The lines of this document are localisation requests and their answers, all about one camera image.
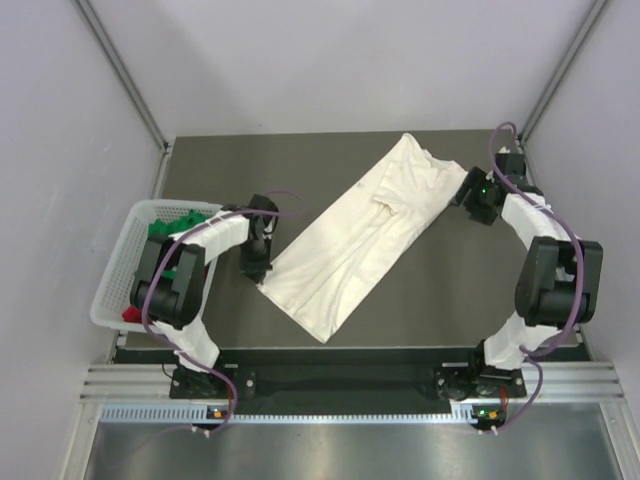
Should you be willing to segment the white t shirt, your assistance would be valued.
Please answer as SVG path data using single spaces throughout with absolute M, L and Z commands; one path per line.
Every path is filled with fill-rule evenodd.
M 326 343 L 414 241 L 447 208 L 467 176 L 409 133 L 274 260 L 260 292 Z

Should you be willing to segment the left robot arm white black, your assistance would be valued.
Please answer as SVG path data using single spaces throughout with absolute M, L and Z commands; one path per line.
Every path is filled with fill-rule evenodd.
M 146 240 L 130 292 L 147 333 L 177 357 L 174 398 L 215 398 L 232 394 L 225 370 L 216 366 L 220 349 L 201 318 L 207 271 L 230 249 L 240 249 L 240 273 L 259 284 L 272 270 L 272 235 L 280 211 L 267 196 L 248 205 L 222 207 L 213 217 L 176 234 Z

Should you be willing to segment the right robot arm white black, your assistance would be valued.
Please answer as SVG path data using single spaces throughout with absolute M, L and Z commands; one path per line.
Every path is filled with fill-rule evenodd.
M 527 253 L 514 293 L 514 313 L 471 352 L 467 366 L 447 369 L 438 382 L 454 401 L 524 394 L 520 369 L 530 354 L 566 325 L 589 322 L 595 313 L 603 248 L 569 234 L 552 217 L 542 192 L 527 178 L 526 157 L 503 150 L 494 171 L 475 167 L 452 203 L 484 225 L 504 220 Z

